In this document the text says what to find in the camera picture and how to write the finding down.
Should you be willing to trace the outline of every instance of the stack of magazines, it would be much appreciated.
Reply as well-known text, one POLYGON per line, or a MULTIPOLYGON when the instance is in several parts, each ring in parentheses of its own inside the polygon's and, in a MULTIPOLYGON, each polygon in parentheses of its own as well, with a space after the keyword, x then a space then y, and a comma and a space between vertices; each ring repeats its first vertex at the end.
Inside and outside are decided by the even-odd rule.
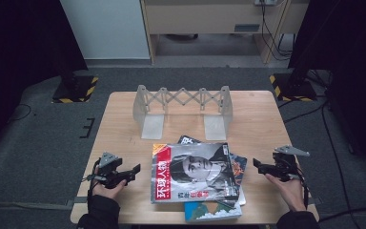
POLYGON ((246 163, 226 142, 183 135, 176 144, 153 144, 151 202, 183 202, 188 222, 239 218, 246 163))

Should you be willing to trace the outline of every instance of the wooden table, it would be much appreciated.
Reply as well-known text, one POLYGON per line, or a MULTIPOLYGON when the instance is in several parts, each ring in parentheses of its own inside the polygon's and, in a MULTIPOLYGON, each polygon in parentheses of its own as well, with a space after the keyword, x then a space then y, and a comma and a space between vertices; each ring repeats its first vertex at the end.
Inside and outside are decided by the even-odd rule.
MULTIPOLYGON (((103 152, 123 158, 117 171, 132 169, 141 163, 136 180, 118 196, 122 224, 185 224, 182 203, 151 204, 151 168, 154 143, 174 143, 181 135, 205 140, 204 123, 198 104, 181 106, 170 103, 165 117, 161 140, 141 139, 138 123, 132 118, 132 104, 136 93, 117 92, 110 95, 83 177, 92 172, 94 162, 103 152)), ((230 150, 248 159, 242 181, 247 203, 242 206, 239 219, 210 221, 208 224, 274 224, 288 207, 277 189, 252 164, 256 158, 273 164, 275 147, 291 144, 272 93, 267 91, 231 91, 234 120, 230 124, 227 142, 230 150)), ((78 197, 85 197, 89 183, 82 182, 78 197)), ((314 205, 308 208, 318 214, 314 205)), ((77 223, 87 213, 86 203, 75 203, 71 221, 77 223)))

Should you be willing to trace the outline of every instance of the black sleeve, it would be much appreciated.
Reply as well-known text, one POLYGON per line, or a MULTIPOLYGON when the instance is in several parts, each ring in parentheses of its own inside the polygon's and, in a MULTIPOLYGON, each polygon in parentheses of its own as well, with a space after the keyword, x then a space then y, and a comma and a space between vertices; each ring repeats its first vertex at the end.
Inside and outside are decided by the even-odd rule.
POLYGON ((77 228, 84 229, 118 229, 120 206, 111 198, 91 197, 91 210, 78 221, 77 228))
POLYGON ((308 211, 288 212, 277 223, 278 229, 319 229, 314 214, 308 211))

